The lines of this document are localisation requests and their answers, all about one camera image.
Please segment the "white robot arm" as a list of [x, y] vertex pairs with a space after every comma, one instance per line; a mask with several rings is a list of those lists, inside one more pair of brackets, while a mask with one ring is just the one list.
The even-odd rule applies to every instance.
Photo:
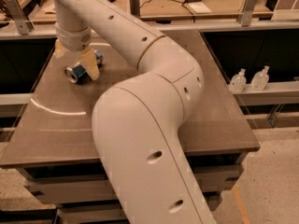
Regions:
[[130, 224], [217, 224], [178, 139], [204, 89], [174, 40], [106, 0], [54, 0], [66, 44], [82, 21], [137, 71], [96, 102], [93, 140]]

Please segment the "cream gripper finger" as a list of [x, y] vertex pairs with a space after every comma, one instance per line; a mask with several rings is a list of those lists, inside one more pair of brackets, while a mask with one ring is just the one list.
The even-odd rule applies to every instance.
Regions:
[[68, 48], [66, 48], [64, 46], [64, 44], [59, 40], [57, 39], [55, 41], [55, 51], [54, 51], [54, 56], [59, 59], [59, 58], [62, 58], [65, 53], [68, 51]]
[[86, 70], [87, 74], [92, 80], [99, 78], [99, 69], [97, 66], [96, 55], [94, 50], [87, 47], [80, 53], [80, 61], [83, 68]]

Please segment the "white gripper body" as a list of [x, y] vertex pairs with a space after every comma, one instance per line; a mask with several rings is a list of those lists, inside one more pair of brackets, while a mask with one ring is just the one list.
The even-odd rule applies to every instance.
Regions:
[[60, 44], [73, 52], [84, 50], [91, 43], [92, 29], [90, 27], [81, 31], [70, 32], [55, 23], [55, 31]]

